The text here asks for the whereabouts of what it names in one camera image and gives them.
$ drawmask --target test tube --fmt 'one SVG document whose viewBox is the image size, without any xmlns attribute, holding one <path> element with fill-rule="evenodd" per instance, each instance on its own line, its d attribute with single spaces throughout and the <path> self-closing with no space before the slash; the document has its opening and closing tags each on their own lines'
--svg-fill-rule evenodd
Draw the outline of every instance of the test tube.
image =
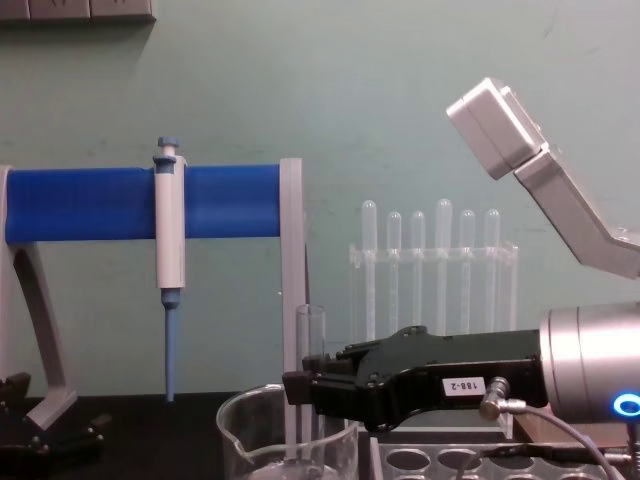
<svg viewBox="0 0 640 480">
<path fill-rule="evenodd" d="M 476 214 L 465 210 L 460 214 L 460 249 L 462 250 L 462 272 L 460 290 L 460 332 L 470 332 L 471 321 L 471 259 L 476 230 Z"/>
<path fill-rule="evenodd" d="M 411 249 L 413 250 L 413 324 L 422 324 L 422 255 L 426 245 L 427 228 L 424 213 L 411 216 Z"/>
<path fill-rule="evenodd" d="M 451 202 L 442 199 L 436 207 L 436 252 L 438 255 L 438 304 L 436 335 L 447 333 L 447 260 L 451 248 Z"/>
<path fill-rule="evenodd" d="M 402 216 L 391 212 L 387 217 L 387 250 L 389 251 L 389 334 L 398 331 L 398 297 L 400 250 L 402 249 Z"/>
<path fill-rule="evenodd" d="M 362 253 L 365 269 L 366 340 L 376 337 L 376 253 L 378 251 L 378 210 L 367 200 L 362 204 Z"/>
<path fill-rule="evenodd" d="M 488 210 L 484 215 L 484 244 L 487 250 L 485 278 L 485 328 L 496 329 L 496 297 L 498 287 L 497 250 L 500 245 L 500 212 Z"/>
<path fill-rule="evenodd" d="M 350 305 L 350 313 L 351 313 L 351 336 L 349 338 L 350 343 L 359 343 L 362 342 L 363 338 L 360 336 L 360 329 L 362 328 L 362 324 L 360 322 L 360 317 L 358 317 L 358 302 L 360 301 L 360 266 L 361 262 L 358 258 L 358 251 L 355 245 L 351 245 L 349 247 L 349 291 L 351 292 L 351 305 Z"/>
<path fill-rule="evenodd" d="M 518 247 L 516 245 L 511 245 L 511 258 L 510 258 L 511 268 L 509 272 L 511 274 L 510 278 L 510 288 L 509 292 L 511 295 L 509 296 L 509 330 L 513 331 L 516 329 L 516 305 L 518 298 Z"/>
<path fill-rule="evenodd" d="M 317 305 L 300 305 L 296 309 L 297 365 L 309 356 L 323 356 L 325 342 L 325 311 Z M 300 407 L 300 443 L 324 437 L 324 419 L 311 405 Z"/>
</svg>

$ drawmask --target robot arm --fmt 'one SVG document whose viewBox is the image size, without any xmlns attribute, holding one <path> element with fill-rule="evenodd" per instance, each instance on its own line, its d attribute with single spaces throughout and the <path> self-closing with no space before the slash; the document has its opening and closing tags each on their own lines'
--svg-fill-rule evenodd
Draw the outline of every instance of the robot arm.
<svg viewBox="0 0 640 480">
<path fill-rule="evenodd" d="M 640 246 L 603 224 L 511 89 L 485 79 L 447 110 L 495 179 L 513 171 L 580 263 L 640 275 Z M 509 395 L 568 422 L 640 419 L 640 304 L 548 312 L 540 330 L 436 337 L 409 327 L 307 359 L 283 377 L 291 404 L 371 431 L 435 409 L 477 408 L 500 377 Z"/>
<path fill-rule="evenodd" d="M 447 115 L 489 175 L 514 172 L 581 264 L 640 275 L 640 246 L 604 225 L 508 86 L 486 78 Z"/>
</svg>

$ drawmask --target blue foam roll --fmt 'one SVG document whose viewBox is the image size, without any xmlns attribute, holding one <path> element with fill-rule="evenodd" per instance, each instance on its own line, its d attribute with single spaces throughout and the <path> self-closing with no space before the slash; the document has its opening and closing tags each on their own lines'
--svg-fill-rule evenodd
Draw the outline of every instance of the blue foam roll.
<svg viewBox="0 0 640 480">
<path fill-rule="evenodd" d="M 187 238 L 280 235 L 279 167 L 185 169 Z M 13 170 L 7 243 L 155 238 L 152 169 Z"/>
</svg>

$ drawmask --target pipette stand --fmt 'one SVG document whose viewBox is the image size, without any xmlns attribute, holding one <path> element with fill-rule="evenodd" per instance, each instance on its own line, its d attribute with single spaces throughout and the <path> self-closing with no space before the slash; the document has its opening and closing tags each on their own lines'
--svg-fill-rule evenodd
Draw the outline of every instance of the pipette stand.
<svg viewBox="0 0 640 480">
<path fill-rule="evenodd" d="M 38 242 L 153 240 L 153 169 L 0 168 L 0 380 L 11 371 L 9 306 L 17 274 L 33 321 L 47 394 L 28 417 L 46 430 L 76 400 Z M 284 370 L 296 361 L 296 318 L 308 303 L 302 160 L 185 169 L 187 238 L 280 237 Z M 295 435 L 295 407 L 287 429 Z"/>
<path fill-rule="evenodd" d="M 0 225 L 6 225 L 7 177 L 11 167 L 0 167 Z M 0 338 L 7 339 L 9 303 L 12 298 L 13 274 L 18 281 L 33 322 L 38 349 L 47 380 L 45 398 L 29 412 L 29 417 L 43 430 L 55 422 L 76 400 L 76 391 L 69 383 L 60 334 L 49 297 L 49 289 L 35 243 L 7 245 L 5 229 L 0 228 Z M 0 348 L 0 378 L 12 373 L 4 371 L 9 365 L 8 348 Z"/>
</svg>

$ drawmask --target black table surface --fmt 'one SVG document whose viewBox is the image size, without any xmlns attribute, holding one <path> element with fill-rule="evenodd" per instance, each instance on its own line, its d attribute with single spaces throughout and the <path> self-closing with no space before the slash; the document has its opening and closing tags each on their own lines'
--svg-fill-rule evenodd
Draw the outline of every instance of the black table surface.
<svg viewBox="0 0 640 480">
<path fill-rule="evenodd" d="M 51 438 L 77 432 L 107 413 L 113 420 L 104 456 L 99 463 L 51 478 L 222 480 L 222 444 L 215 417 L 231 395 L 178 395 L 172 404 L 160 395 L 81 397 L 51 427 Z"/>
</svg>

